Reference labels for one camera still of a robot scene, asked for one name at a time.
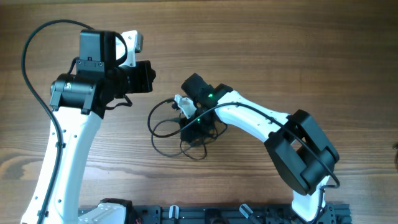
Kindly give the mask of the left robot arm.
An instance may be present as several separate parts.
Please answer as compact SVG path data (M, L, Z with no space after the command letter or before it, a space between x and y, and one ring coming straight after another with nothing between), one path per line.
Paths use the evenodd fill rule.
M136 30L83 29L72 68L50 87L49 141L32 200L22 223L78 223L81 182L92 142L109 105L130 93L152 91L155 71L136 61L143 36Z

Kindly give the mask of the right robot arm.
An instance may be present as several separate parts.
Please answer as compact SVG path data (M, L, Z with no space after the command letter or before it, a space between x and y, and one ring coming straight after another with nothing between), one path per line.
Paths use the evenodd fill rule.
M315 119L304 110L288 114L267 109L228 85L212 87L194 73L182 84L185 96L175 95L182 111L181 138L191 142L213 129L215 121L242 129L263 142L282 178L293 190L292 210L302 221L319 221L324 194L340 156Z

